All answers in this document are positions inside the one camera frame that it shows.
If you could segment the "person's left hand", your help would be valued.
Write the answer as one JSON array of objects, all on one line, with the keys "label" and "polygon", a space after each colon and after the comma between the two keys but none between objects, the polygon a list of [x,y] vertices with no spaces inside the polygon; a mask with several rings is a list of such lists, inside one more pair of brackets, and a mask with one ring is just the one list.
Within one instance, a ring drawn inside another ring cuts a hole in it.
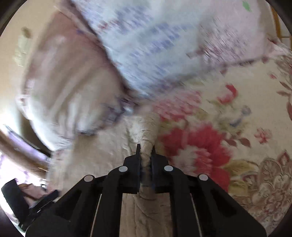
[{"label": "person's left hand", "polygon": [[32,207],[39,199],[49,194],[49,192],[41,186],[35,186],[33,184],[20,184],[18,187],[24,195],[24,199],[29,207]]}]

